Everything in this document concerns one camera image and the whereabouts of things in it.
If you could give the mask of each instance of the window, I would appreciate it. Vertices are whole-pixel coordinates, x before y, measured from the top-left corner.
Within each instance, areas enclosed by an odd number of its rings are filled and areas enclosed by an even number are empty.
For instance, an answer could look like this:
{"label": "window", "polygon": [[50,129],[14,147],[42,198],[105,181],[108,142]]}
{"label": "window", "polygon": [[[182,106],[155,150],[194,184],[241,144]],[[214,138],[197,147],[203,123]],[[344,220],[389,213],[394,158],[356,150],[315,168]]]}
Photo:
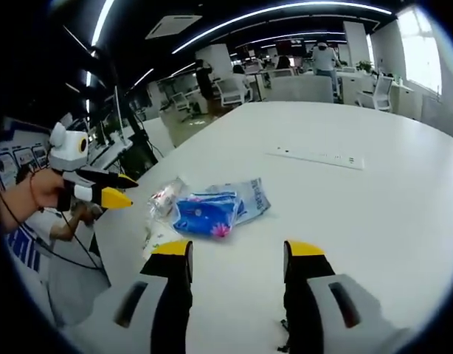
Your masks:
{"label": "window", "polygon": [[413,7],[398,15],[407,79],[441,93],[440,57],[426,14]]}
{"label": "window", "polygon": [[367,42],[367,48],[369,49],[369,61],[371,62],[371,66],[373,68],[375,68],[376,65],[374,64],[373,42],[371,42],[371,36],[370,35],[366,36],[366,42]]}

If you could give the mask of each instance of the pink flower print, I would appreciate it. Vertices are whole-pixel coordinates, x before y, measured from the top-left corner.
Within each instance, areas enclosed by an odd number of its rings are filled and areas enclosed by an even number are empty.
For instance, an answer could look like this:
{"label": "pink flower print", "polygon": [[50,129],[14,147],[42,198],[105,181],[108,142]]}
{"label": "pink flower print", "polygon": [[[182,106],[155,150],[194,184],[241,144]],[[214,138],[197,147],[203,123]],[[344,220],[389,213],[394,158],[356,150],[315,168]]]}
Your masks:
{"label": "pink flower print", "polygon": [[217,223],[214,225],[214,227],[210,230],[210,234],[219,236],[219,237],[225,237],[229,234],[231,229],[225,225],[224,223]]}

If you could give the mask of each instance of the power strip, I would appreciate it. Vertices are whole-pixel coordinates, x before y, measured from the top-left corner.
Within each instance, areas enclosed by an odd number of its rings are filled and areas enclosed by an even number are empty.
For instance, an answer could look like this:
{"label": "power strip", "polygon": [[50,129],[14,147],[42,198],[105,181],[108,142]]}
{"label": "power strip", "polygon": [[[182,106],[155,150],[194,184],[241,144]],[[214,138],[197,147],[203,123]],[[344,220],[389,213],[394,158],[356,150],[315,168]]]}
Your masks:
{"label": "power strip", "polygon": [[339,153],[312,153],[309,151],[287,150],[278,147],[275,151],[267,152],[266,155],[332,164],[333,166],[347,167],[354,170],[364,169],[364,159],[362,157],[346,156]]}

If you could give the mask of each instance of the air vent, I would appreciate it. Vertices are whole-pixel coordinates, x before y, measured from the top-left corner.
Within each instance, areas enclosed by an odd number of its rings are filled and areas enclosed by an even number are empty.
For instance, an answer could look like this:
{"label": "air vent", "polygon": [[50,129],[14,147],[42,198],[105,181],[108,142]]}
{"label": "air vent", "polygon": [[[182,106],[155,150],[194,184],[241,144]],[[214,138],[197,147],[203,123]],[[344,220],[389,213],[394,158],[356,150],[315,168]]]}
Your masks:
{"label": "air vent", "polygon": [[196,15],[165,16],[151,32],[148,33],[145,39],[164,37],[166,35],[177,35],[201,18],[202,16]]}

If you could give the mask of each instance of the blue tissue pack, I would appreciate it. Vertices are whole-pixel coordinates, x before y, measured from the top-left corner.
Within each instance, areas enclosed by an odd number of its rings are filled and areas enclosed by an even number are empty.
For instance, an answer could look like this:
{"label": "blue tissue pack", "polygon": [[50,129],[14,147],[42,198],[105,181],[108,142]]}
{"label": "blue tissue pack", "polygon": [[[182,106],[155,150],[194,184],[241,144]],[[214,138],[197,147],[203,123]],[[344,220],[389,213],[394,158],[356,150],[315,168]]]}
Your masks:
{"label": "blue tissue pack", "polygon": [[235,225],[236,193],[193,193],[176,202],[176,231],[223,238]]}
{"label": "blue tissue pack", "polygon": [[235,225],[246,223],[262,215],[271,204],[266,198],[261,178],[240,183],[212,185],[206,189],[208,193],[236,193],[239,197]]}

